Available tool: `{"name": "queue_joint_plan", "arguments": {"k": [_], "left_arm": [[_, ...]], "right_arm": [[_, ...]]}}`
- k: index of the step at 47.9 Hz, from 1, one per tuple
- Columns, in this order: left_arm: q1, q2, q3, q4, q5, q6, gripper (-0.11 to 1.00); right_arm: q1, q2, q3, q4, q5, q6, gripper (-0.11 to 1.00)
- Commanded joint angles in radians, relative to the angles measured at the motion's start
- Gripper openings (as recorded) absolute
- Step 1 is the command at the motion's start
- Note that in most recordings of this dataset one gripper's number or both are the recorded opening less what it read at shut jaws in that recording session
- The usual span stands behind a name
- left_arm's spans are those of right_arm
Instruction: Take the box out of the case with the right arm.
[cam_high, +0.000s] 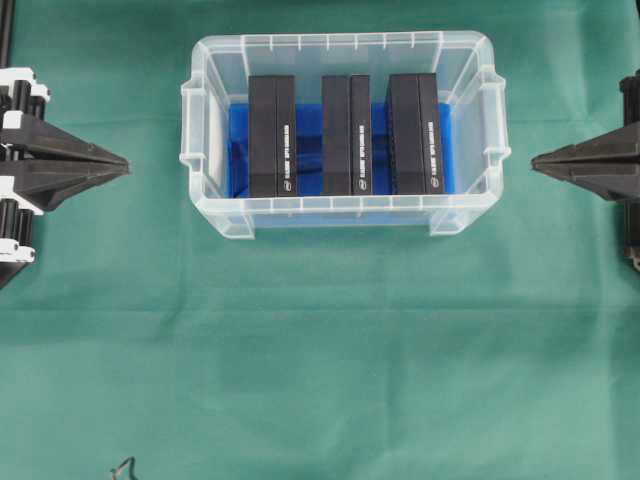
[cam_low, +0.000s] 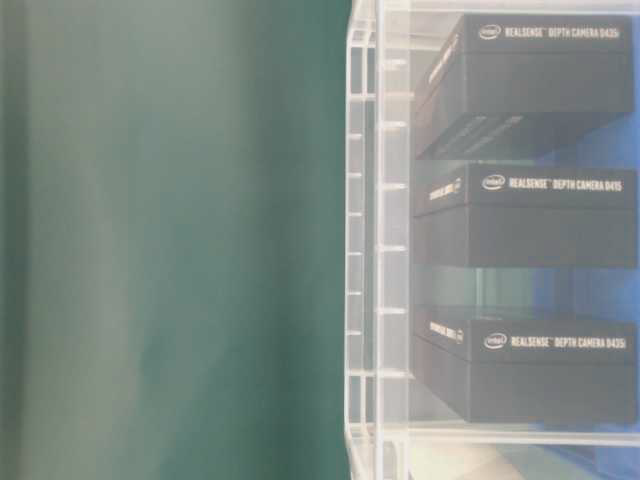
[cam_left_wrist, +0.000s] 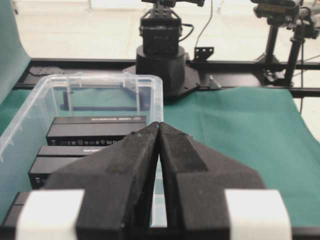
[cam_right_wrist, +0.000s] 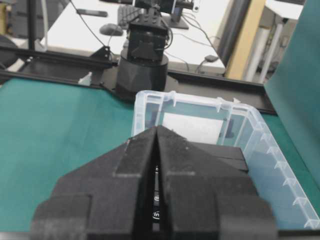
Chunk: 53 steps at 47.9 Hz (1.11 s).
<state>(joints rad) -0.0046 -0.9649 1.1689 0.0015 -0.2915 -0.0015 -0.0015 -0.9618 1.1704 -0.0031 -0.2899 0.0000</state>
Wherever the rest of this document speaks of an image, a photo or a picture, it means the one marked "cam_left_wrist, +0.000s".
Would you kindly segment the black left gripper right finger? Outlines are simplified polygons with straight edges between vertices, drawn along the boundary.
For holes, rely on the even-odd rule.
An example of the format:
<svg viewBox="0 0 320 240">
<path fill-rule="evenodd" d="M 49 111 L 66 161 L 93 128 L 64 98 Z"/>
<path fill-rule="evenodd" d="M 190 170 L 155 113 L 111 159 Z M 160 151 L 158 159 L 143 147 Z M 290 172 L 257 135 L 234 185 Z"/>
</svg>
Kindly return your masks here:
<svg viewBox="0 0 320 240">
<path fill-rule="evenodd" d="M 261 176 L 162 122 L 159 125 L 167 225 L 184 240 L 229 240 L 225 189 L 265 189 Z"/>
</svg>

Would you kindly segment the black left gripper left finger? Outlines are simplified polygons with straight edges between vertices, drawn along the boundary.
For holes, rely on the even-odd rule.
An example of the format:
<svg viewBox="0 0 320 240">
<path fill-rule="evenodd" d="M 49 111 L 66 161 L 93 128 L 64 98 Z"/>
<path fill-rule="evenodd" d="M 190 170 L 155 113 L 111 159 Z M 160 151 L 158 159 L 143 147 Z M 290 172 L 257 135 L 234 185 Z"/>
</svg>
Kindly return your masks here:
<svg viewBox="0 0 320 240">
<path fill-rule="evenodd" d="M 47 190 L 84 190 L 76 222 L 80 240 L 127 240 L 149 228 L 159 127 L 153 122 L 49 176 Z"/>
</svg>

